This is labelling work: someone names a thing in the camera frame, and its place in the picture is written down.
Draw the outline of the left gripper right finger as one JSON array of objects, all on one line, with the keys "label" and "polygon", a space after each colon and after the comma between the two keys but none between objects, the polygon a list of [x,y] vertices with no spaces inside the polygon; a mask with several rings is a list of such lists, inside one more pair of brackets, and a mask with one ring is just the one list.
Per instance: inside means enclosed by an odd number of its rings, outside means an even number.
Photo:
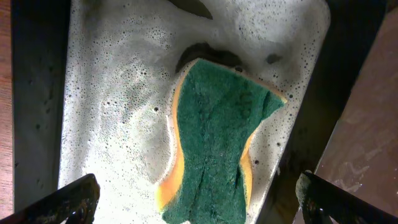
[{"label": "left gripper right finger", "polygon": [[305,224],[390,224],[397,217],[351,195],[306,170],[297,180],[296,197]]}]

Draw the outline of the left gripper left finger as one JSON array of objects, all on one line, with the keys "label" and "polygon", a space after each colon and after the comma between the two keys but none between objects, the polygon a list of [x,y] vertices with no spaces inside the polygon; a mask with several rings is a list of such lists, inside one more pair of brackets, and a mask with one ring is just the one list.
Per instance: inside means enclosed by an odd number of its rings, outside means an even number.
[{"label": "left gripper left finger", "polygon": [[92,224],[100,198],[94,174],[86,174],[56,192],[1,220],[1,224]]}]

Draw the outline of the green and yellow sponge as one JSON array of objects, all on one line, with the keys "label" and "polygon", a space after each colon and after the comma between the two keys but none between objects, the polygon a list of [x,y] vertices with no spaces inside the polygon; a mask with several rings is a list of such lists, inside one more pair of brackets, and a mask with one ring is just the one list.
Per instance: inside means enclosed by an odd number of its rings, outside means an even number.
[{"label": "green and yellow sponge", "polygon": [[172,102],[174,165],[155,199],[167,223],[244,223],[252,191],[249,147],[285,98],[204,59],[183,70]]}]

